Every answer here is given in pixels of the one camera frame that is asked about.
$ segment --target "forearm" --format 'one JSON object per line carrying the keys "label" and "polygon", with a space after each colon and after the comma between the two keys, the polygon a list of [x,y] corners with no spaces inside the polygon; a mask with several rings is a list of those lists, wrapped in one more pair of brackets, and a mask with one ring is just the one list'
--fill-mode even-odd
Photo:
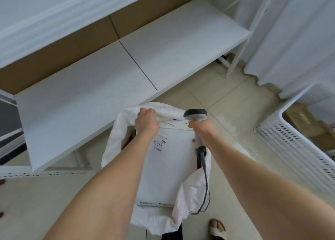
{"label": "forearm", "polygon": [[50,239],[124,239],[152,135],[140,133],[66,207]]}
{"label": "forearm", "polygon": [[206,143],[264,240],[335,239],[333,208],[219,137],[211,136]]}

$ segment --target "white plastic wrapping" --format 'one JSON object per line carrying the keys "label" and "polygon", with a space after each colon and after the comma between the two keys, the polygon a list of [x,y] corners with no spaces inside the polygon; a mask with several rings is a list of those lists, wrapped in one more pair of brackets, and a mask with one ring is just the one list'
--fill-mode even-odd
{"label": "white plastic wrapping", "polygon": [[[184,110],[159,102],[149,102],[123,109],[116,118],[111,135],[108,138],[106,150],[102,158],[102,167],[106,166],[119,154],[123,144],[130,136],[128,127],[134,126],[137,113],[142,107],[154,109],[156,111],[157,120],[160,123],[169,120],[185,120],[183,117]],[[209,185],[211,153],[208,149],[205,160]],[[154,235],[177,231],[182,220],[186,219],[190,213],[198,211],[203,203],[205,192],[205,175],[201,168],[193,172],[188,179],[180,185],[173,210],[170,208],[134,205],[131,224],[146,228]]]}

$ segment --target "plastic crate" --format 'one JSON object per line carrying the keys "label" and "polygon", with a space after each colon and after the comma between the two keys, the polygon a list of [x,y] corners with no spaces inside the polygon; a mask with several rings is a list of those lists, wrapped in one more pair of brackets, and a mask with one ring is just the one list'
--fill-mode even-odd
{"label": "plastic crate", "polygon": [[283,103],[280,109],[255,126],[254,132],[312,188],[335,194],[335,162],[282,117],[283,112],[312,86]]}

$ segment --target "brown cardboard box in basket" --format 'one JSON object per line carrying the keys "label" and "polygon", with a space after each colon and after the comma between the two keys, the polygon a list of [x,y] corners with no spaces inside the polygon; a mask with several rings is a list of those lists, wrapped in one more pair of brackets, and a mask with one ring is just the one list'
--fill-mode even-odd
{"label": "brown cardboard box in basket", "polygon": [[326,152],[335,149],[334,133],[324,122],[314,118],[307,109],[307,105],[294,103],[283,113],[283,118],[320,150]]}

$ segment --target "shelf board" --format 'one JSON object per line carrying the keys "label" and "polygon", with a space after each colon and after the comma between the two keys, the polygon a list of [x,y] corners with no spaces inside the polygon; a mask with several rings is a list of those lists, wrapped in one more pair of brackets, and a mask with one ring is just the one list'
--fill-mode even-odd
{"label": "shelf board", "polygon": [[0,0],[0,68],[137,0]]}
{"label": "shelf board", "polygon": [[204,0],[193,0],[120,39],[158,89],[182,81],[251,33]]}
{"label": "shelf board", "polygon": [[43,170],[155,94],[117,41],[15,95],[32,170]]}

